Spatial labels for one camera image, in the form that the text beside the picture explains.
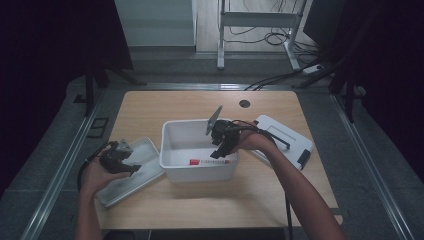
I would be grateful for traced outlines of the white power strip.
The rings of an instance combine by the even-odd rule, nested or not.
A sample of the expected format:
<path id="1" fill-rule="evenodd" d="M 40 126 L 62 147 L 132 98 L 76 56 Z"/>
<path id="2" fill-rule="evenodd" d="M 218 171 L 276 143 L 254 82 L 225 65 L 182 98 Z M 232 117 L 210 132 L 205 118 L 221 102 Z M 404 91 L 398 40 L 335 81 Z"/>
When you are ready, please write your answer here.
<path id="1" fill-rule="evenodd" d="M 321 64 L 316 64 L 310 67 L 307 67 L 305 69 L 303 69 L 303 74 L 309 75 L 309 74 L 313 74 L 316 73 L 320 70 L 323 69 L 323 66 Z"/>

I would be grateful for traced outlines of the person's left hand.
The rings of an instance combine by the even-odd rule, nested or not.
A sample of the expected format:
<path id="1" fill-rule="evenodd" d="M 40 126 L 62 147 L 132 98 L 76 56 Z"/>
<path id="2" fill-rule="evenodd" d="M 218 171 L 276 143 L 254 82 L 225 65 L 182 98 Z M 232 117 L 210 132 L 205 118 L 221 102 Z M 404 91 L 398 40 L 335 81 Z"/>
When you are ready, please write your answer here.
<path id="1" fill-rule="evenodd" d="M 93 197 L 97 192 L 104 189 L 109 183 L 117 179 L 127 178 L 129 172 L 112 174 L 107 172 L 95 157 L 86 167 L 83 173 L 82 185 L 80 189 L 81 197 Z"/>

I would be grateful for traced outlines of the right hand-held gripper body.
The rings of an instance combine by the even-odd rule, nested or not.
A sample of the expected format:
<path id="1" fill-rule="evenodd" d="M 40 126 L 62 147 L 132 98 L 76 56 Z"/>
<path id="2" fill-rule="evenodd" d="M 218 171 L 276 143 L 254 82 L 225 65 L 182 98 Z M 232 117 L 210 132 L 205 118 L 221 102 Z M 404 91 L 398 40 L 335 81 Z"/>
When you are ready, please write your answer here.
<path id="1" fill-rule="evenodd" d="M 239 132 L 235 125 L 229 120 L 219 119 L 222 109 L 223 106 L 219 105 L 217 110 L 207 120 L 206 135 L 211 136 L 212 144 L 215 146 L 219 146 L 227 138 L 239 140 Z"/>

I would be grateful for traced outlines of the white tray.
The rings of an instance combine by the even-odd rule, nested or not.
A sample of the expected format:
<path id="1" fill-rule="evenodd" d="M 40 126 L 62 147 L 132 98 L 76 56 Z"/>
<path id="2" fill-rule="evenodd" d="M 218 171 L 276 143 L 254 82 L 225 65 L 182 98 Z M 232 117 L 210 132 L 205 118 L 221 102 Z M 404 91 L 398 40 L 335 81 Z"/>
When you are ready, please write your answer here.
<path id="1" fill-rule="evenodd" d="M 97 193 L 99 202 L 105 207 L 115 205 L 164 174 L 159 164 L 159 152 L 149 138 L 142 138 L 129 145 L 133 153 L 123 163 L 129 166 L 140 165 L 141 168 L 130 177 L 112 181 Z"/>

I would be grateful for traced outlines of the metal floor rail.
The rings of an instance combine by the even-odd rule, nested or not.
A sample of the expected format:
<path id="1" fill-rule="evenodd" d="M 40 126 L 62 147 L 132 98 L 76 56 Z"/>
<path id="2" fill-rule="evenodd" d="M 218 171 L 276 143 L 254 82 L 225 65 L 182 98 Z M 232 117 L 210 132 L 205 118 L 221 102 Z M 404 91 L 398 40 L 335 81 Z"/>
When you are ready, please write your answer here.
<path id="1" fill-rule="evenodd" d="M 33 212 L 33 215 L 31 216 L 19 240 L 37 240 L 39 238 L 46 224 L 46 221 L 60 195 L 65 180 L 69 176 L 72 166 L 75 163 L 75 160 L 89 132 L 89 129 L 94 122 L 104 95 L 105 90 L 99 90 L 95 94 L 94 106 L 91 112 L 83 119 L 82 123 L 80 124 L 76 136 L 72 140 L 64 158 L 61 160 L 56 173 L 49 181 L 49 185 L 46 191 L 39 201 L 37 208 Z"/>
<path id="2" fill-rule="evenodd" d="M 386 181 L 383 179 L 381 173 L 375 165 L 374 160 L 362 137 L 360 136 L 355 124 L 352 123 L 347 117 L 341 100 L 333 94 L 330 95 L 330 98 L 337 108 L 337 112 L 342 121 L 342 124 L 344 125 L 348 136 L 351 138 L 353 146 L 359 155 L 364 169 L 374 186 L 374 189 L 388 215 L 391 224 L 393 225 L 394 230 L 396 231 L 398 239 L 416 240 L 402 210 L 400 209 Z"/>

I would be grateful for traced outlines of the white metal stand frame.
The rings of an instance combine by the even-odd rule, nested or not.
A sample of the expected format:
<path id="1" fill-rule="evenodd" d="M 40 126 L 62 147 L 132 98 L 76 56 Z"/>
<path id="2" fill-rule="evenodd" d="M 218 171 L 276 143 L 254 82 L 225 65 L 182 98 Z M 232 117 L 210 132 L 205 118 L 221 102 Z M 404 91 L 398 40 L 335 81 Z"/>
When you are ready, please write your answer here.
<path id="1" fill-rule="evenodd" d="M 225 10 L 226 0 L 221 0 L 218 17 L 219 42 L 217 47 L 217 68 L 224 68 L 224 28 L 225 27 L 269 27 L 288 28 L 289 40 L 284 43 L 285 53 L 288 56 L 291 67 L 299 71 L 301 67 L 294 54 L 296 36 L 303 18 L 307 0 L 301 0 L 300 9 L 297 13 L 260 13 L 260 12 L 234 12 Z"/>

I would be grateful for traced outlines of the black slanted stand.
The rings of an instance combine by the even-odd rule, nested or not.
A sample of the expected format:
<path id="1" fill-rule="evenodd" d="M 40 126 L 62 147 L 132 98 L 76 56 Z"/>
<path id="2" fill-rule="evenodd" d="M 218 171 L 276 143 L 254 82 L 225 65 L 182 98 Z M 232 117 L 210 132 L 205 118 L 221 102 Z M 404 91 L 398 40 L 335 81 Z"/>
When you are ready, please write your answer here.
<path id="1" fill-rule="evenodd" d="M 373 7 L 369 11 L 368 15 L 364 19 L 363 24 L 360 26 L 357 35 L 353 39 L 351 45 L 348 47 L 345 55 L 339 61 L 337 61 L 334 65 L 326 69 L 319 70 L 318 73 L 314 75 L 311 79 L 303 83 L 300 83 L 298 85 L 293 85 L 293 88 L 299 88 L 299 89 L 307 88 L 313 85 L 314 83 L 318 82 L 319 80 L 323 79 L 324 77 L 327 77 L 334 73 L 341 72 L 343 69 L 346 69 L 348 65 L 353 62 L 353 59 L 357 55 L 360 45 L 365 39 L 366 32 L 370 28 L 377 13 L 378 13 L 378 9 L 376 7 Z"/>

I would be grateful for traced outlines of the person's right hand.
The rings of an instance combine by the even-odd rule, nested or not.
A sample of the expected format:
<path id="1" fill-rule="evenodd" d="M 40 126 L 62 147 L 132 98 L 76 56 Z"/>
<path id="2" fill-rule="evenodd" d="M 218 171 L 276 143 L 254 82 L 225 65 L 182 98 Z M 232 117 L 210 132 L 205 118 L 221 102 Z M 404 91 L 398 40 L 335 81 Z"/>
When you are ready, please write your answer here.
<path id="1" fill-rule="evenodd" d="M 237 145 L 231 150 L 232 153 L 237 150 L 258 150 L 263 154 L 268 154 L 277 150 L 276 145 L 265 135 L 253 130 L 242 130 Z"/>

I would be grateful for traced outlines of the white plastic storage box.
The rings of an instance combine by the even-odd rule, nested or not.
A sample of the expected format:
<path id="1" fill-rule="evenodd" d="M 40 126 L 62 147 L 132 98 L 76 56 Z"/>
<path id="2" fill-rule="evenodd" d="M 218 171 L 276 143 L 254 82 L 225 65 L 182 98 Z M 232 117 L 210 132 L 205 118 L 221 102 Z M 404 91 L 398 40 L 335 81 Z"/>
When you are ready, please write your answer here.
<path id="1" fill-rule="evenodd" d="M 214 159 L 211 154 L 218 149 L 206 135 L 207 120 L 173 120 L 162 127 L 160 165 L 173 183 L 220 181 L 233 177 L 239 163 L 239 154 L 233 153 L 218 159 L 232 160 L 226 165 L 190 166 L 190 159 Z"/>

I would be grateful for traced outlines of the black tripod stand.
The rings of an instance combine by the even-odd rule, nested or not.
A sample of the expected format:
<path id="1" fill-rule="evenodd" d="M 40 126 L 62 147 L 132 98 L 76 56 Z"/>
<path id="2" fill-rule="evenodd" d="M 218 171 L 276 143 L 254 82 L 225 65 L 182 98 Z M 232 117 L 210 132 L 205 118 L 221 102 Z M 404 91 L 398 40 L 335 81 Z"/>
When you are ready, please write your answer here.
<path id="1" fill-rule="evenodd" d="M 77 95 L 74 99 L 75 103 L 84 103 L 86 105 L 85 116 L 90 115 L 94 109 L 94 84 L 97 84 L 100 88 L 109 86 L 110 80 L 106 73 L 107 70 L 112 71 L 133 85 L 146 86 L 145 82 L 137 80 L 129 73 L 110 63 L 90 62 L 86 65 L 85 71 L 85 95 Z"/>

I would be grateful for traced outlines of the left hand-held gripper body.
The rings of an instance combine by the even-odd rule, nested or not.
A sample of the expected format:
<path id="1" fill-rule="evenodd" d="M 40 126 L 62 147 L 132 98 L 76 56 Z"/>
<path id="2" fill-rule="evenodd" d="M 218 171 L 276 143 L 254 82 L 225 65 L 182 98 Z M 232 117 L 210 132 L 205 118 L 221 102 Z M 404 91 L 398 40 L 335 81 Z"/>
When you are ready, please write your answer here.
<path id="1" fill-rule="evenodd" d="M 122 139 L 121 141 L 111 141 L 106 144 L 105 151 L 100 156 L 101 166 L 111 174 L 122 172 L 133 173 L 133 167 L 123 163 L 133 153 L 131 146 Z"/>

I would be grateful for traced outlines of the white cabinet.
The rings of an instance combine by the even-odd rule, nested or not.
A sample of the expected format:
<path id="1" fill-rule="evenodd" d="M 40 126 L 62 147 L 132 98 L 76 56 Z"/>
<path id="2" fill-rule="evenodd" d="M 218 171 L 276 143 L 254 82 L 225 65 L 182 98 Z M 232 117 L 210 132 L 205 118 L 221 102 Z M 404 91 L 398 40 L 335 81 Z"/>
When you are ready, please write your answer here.
<path id="1" fill-rule="evenodd" d="M 194 47 L 196 0 L 115 0 L 130 47 Z"/>

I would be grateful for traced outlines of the dark monitor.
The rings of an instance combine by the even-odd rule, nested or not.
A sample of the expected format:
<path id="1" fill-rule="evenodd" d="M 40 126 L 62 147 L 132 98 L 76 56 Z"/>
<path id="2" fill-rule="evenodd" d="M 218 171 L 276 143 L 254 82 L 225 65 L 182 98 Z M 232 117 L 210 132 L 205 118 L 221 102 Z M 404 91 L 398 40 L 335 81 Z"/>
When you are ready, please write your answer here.
<path id="1" fill-rule="evenodd" d="M 313 0 L 303 32 L 322 49 L 341 39 L 346 0 Z"/>

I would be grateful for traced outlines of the red and white packet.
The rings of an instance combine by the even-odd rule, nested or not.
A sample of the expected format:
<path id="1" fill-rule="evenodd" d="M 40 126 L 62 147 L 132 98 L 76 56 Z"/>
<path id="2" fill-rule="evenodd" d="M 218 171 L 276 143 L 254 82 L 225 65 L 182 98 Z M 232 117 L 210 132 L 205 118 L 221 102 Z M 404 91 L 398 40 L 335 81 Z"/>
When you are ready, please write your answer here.
<path id="1" fill-rule="evenodd" d="M 226 165 L 231 164 L 232 160 L 227 159 L 190 159 L 190 166 L 203 166 L 203 165 Z"/>

